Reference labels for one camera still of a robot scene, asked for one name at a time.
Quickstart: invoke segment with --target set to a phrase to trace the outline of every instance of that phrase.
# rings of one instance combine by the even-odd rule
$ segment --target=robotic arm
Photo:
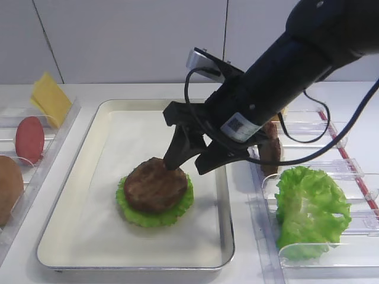
[[[249,157],[248,147],[266,139],[260,128],[302,91],[375,53],[379,0],[301,0],[285,32],[245,73],[194,49],[189,76],[198,72],[222,85],[203,104],[171,102],[164,110],[167,125],[176,125],[166,167],[174,170],[200,154],[195,165],[203,175]],[[204,134],[213,139],[209,145]]]

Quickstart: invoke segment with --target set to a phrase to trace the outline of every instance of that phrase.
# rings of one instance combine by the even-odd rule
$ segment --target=label sticker
[[[260,126],[248,121],[242,114],[236,112],[221,126],[221,131],[234,141],[243,143],[260,128]]]

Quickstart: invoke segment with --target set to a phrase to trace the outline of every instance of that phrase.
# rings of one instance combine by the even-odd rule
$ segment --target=red strip
[[[327,121],[327,118],[326,118],[325,114],[322,111],[319,111],[318,113],[319,113],[320,118],[323,121]],[[332,128],[329,128],[329,133],[330,133],[330,135],[332,136],[333,139],[336,138],[337,134],[334,132],[334,130]],[[348,153],[346,152],[345,148],[338,147],[338,151],[341,154],[341,157],[343,159],[350,159],[350,157],[349,157]],[[357,172],[358,171],[353,164],[350,165],[350,169],[353,172]],[[359,186],[359,188],[360,188],[363,196],[366,197],[369,194],[369,191],[368,191],[368,188],[367,188],[365,182],[363,181],[363,179],[361,177],[356,177],[355,178],[355,182]],[[374,200],[367,200],[367,204],[373,210],[379,209],[378,205],[376,204],[376,202]],[[375,215],[379,217],[378,210],[375,210]]]

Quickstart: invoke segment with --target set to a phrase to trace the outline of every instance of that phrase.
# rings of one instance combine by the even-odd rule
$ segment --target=clear plastic container
[[[7,252],[17,235],[35,197],[41,188],[76,116],[80,106],[74,101],[66,119],[59,129],[54,129],[47,123],[47,116],[34,108],[4,108],[0,109],[0,155],[12,158],[20,167],[24,181],[24,192],[13,206],[11,216],[5,224],[0,227],[0,265],[4,261]],[[44,130],[45,142],[43,158],[36,164],[17,157],[15,152],[14,138],[20,122],[27,117],[37,117]]]
[[[296,139],[299,136],[312,139],[318,136],[320,131],[316,119],[325,123],[325,116],[319,111],[288,112],[288,132]],[[330,125],[324,138],[330,141],[345,123]],[[278,136],[282,141],[283,160],[304,157],[321,147],[315,147],[308,152],[306,147],[289,147],[280,125]],[[377,274],[379,271],[379,210],[377,198],[379,195],[379,174],[367,174],[362,172],[358,162],[350,159],[345,150],[347,140],[340,143],[334,149],[322,157],[302,164],[314,170],[324,170],[339,187],[344,191],[348,202],[351,203],[352,221],[343,232],[338,244],[330,243],[295,243],[283,247],[281,250],[276,245],[280,236],[280,226],[276,219],[277,202],[275,193],[278,193],[277,183],[281,173],[292,166],[279,167],[278,173],[265,177],[260,165],[250,164],[254,181],[254,194],[250,196],[250,211],[256,242],[261,257],[262,271],[265,283],[291,283],[298,278],[328,278],[346,277],[346,273],[354,273],[354,277],[367,277]],[[254,156],[258,156],[256,148],[252,148]],[[299,260],[293,256],[304,251],[324,251],[320,257]]]

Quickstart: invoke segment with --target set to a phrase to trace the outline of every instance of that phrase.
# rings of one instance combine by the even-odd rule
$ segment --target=black cable
[[[272,161],[262,161],[262,160],[258,160],[258,159],[253,159],[251,157],[240,156],[239,154],[237,154],[237,152],[234,149],[232,149],[227,144],[227,142],[224,143],[224,141],[223,141],[224,137],[222,137],[219,133],[211,130],[208,127],[206,127],[201,122],[201,120],[199,119],[199,117],[197,116],[197,114],[195,112],[195,109],[191,105],[190,99],[188,97],[188,86],[190,84],[190,78],[191,78],[191,76],[192,76],[193,73],[198,72],[198,71],[205,71],[205,72],[209,72],[209,73],[214,73],[215,72],[215,70],[213,70],[213,69],[209,69],[209,68],[205,68],[205,67],[199,67],[199,68],[195,68],[195,69],[192,69],[191,71],[189,71],[188,74],[187,74],[187,76],[186,76],[186,78],[185,78],[184,99],[185,99],[185,102],[186,102],[186,104],[187,104],[187,106],[189,108],[189,111],[191,112],[193,118],[196,120],[196,122],[199,124],[199,126],[203,129],[203,131],[211,139],[215,140],[216,142],[218,142],[219,144],[221,144],[223,147],[227,148],[228,151],[231,154],[234,154],[236,157],[240,157],[242,160],[246,160],[246,161],[251,162],[251,163],[265,164],[265,165],[269,165],[269,166],[292,166],[292,165],[295,165],[295,164],[305,163],[305,162],[308,162],[310,160],[313,160],[313,159],[321,156],[322,154],[324,154],[325,152],[327,152],[329,149],[331,149],[332,147],[334,147],[335,145],[337,145],[337,143],[340,142],[340,140],[350,131],[350,129],[352,128],[352,126],[356,123],[358,117],[361,115],[361,113],[362,113],[363,109],[365,108],[366,104],[374,96],[375,92],[379,88],[379,79],[378,79],[376,81],[376,83],[373,84],[373,86],[371,87],[371,89],[367,92],[367,94],[364,96],[363,100],[358,105],[357,109],[355,110],[353,116],[351,117],[351,119],[349,120],[349,122],[347,123],[347,125],[326,146],[324,146],[320,150],[318,150],[318,151],[314,152],[313,154],[311,154],[309,156],[306,156],[304,158],[300,158],[300,159],[296,159],[296,160],[290,160],[290,161],[283,161],[283,162],[272,162]]]
[[[307,144],[307,143],[313,143],[313,142],[317,142],[319,141],[323,136],[324,134],[327,132],[327,130],[329,129],[329,125],[330,125],[330,111],[329,111],[329,108],[327,107],[327,105],[322,102],[322,101],[318,101],[310,96],[308,96],[307,94],[307,91],[304,90],[303,93],[305,94],[305,96],[307,98],[309,98],[311,101],[314,101],[314,102],[317,102],[318,104],[322,105],[326,111],[326,126],[325,126],[325,129],[324,131],[321,133],[320,136],[316,137],[315,139],[312,139],[312,140],[308,140],[308,141],[300,141],[300,140],[297,140],[295,138],[293,138],[292,136],[289,135],[288,131],[287,131],[287,128],[285,127],[285,124],[284,124],[284,119],[283,119],[283,115],[281,112],[278,113],[278,118],[279,118],[279,122],[280,122],[280,125],[282,126],[282,129],[283,129],[283,132],[284,134],[291,140],[293,141],[296,141],[296,142],[299,142],[299,143],[304,143],[304,144]]]

